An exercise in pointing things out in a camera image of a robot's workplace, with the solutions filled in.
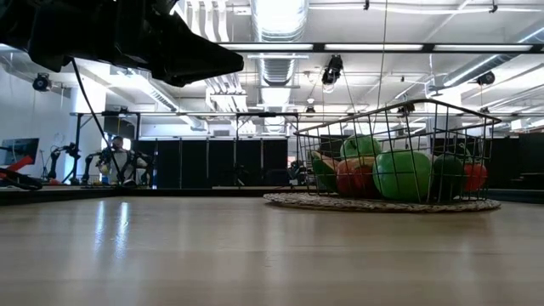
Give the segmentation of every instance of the security camera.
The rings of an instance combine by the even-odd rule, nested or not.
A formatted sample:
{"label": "security camera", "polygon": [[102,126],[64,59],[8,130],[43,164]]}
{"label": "security camera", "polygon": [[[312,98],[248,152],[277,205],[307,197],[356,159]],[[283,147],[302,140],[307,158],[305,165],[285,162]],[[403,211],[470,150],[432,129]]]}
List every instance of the security camera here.
{"label": "security camera", "polygon": [[39,91],[40,93],[46,93],[48,91],[51,91],[52,86],[53,84],[49,80],[48,73],[38,73],[37,77],[32,83],[32,87],[34,88],[34,90]]}

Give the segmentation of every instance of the computer monitor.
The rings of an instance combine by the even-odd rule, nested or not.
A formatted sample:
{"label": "computer monitor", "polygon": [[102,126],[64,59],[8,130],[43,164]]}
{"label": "computer monitor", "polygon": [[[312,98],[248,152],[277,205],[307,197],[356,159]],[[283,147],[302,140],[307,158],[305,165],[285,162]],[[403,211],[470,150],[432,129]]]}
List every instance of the computer monitor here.
{"label": "computer monitor", "polygon": [[20,161],[25,156],[36,162],[37,147],[40,139],[5,139],[0,147],[0,163],[9,166]]}

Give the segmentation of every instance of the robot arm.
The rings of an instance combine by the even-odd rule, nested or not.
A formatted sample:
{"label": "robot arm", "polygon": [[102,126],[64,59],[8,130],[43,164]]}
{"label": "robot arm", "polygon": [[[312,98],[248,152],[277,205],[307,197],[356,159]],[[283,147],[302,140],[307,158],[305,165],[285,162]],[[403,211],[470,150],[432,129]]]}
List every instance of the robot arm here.
{"label": "robot arm", "polygon": [[101,159],[102,154],[103,154],[103,152],[96,152],[96,153],[89,154],[89,155],[87,155],[87,157],[85,157],[85,173],[82,176],[82,184],[87,184],[88,183],[88,179],[89,179],[88,172],[89,172],[90,167],[91,167],[91,162],[93,162],[93,159],[96,156],[100,156],[100,159]]}

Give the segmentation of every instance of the black cable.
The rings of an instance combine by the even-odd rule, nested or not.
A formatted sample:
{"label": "black cable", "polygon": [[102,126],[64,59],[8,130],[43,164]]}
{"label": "black cable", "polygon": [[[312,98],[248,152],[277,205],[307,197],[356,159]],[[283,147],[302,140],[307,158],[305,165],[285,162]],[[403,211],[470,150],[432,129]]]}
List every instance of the black cable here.
{"label": "black cable", "polygon": [[[85,102],[87,102],[87,106],[88,106],[89,110],[91,111],[91,115],[93,116],[94,122],[96,123],[96,126],[99,128],[100,135],[102,136],[102,139],[105,141],[106,148],[108,149],[109,152],[111,152],[111,146],[110,146],[110,143],[108,142],[108,139],[106,139],[106,137],[105,137],[104,129],[100,125],[99,118],[96,116],[96,113],[94,113],[93,107],[91,106],[91,103],[88,100],[87,93],[85,93],[85,88],[83,86],[82,77],[79,74],[79,69],[77,69],[76,59],[72,59],[71,63],[74,66],[74,72],[76,73],[76,78],[77,78],[77,82],[79,83],[79,88],[82,90],[83,98],[85,98]],[[122,174],[119,171],[119,165],[117,164],[115,154],[113,154],[113,153],[111,153],[111,160],[113,160],[113,163],[116,166],[117,182],[119,184],[122,184]]]}

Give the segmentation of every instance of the red object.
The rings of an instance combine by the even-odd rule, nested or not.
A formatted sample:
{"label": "red object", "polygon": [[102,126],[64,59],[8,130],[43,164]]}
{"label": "red object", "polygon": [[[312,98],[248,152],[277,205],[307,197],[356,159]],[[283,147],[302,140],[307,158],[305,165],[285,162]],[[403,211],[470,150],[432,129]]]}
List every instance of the red object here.
{"label": "red object", "polygon": [[372,178],[374,157],[350,158],[337,167],[337,188],[340,196],[374,199],[380,193]]}
{"label": "red object", "polygon": [[465,191],[477,191],[485,184],[487,169],[482,164],[465,165],[465,174],[468,176]]}
{"label": "red object", "polygon": [[[26,165],[30,165],[33,162],[34,162],[34,160],[32,159],[32,157],[25,156],[20,161],[17,161],[15,164],[7,167],[6,169],[16,172],[16,171],[19,171],[22,167],[24,167]],[[0,173],[0,179],[5,178],[5,176],[6,176],[6,174]]]}

